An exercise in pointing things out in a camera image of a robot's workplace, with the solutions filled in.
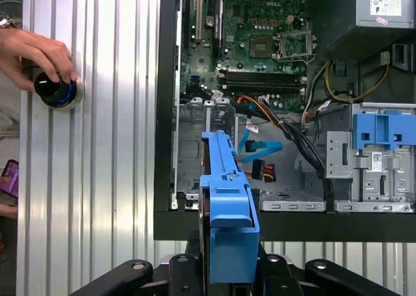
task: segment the person's hand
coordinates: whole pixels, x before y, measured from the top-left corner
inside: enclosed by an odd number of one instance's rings
[[[9,206],[9,205],[0,203],[0,216],[11,218],[11,219],[17,219],[18,208],[16,206]]]
[[[53,82],[59,82],[57,72],[66,83],[77,80],[63,42],[13,27],[0,29],[0,69],[20,89],[33,90],[33,83],[22,72],[21,57],[35,62]]]
[[[0,177],[0,185],[2,184],[9,184],[12,181],[9,177]]]

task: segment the pcie slot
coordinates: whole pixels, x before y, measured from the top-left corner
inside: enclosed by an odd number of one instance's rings
[[[215,0],[214,8],[214,43],[213,55],[217,57],[222,45],[222,19],[224,12],[224,0]]]
[[[196,34],[195,39],[200,42],[202,39],[202,6],[203,0],[196,0]]]

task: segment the motherboard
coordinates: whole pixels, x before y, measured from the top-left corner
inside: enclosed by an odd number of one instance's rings
[[[304,109],[314,59],[307,0],[183,0],[181,103],[195,96],[267,98]]]

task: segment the white ribbed wall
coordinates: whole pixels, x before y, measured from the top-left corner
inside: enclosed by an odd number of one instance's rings
[[[128,259],[184,251],[152,234],[159,0],[23,1],[25,28],[67,44],[86,92],[71,113],[21,98],[18,295],[67,295]],[[265,248],[416,295],[416,244]]]

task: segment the pink phone case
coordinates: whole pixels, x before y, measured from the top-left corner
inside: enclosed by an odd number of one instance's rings
[[[1,176],[9,177],[11,181],[8,184],[0,184],[0,191],[17,198],[19,196],[19,163],[9,159]]]

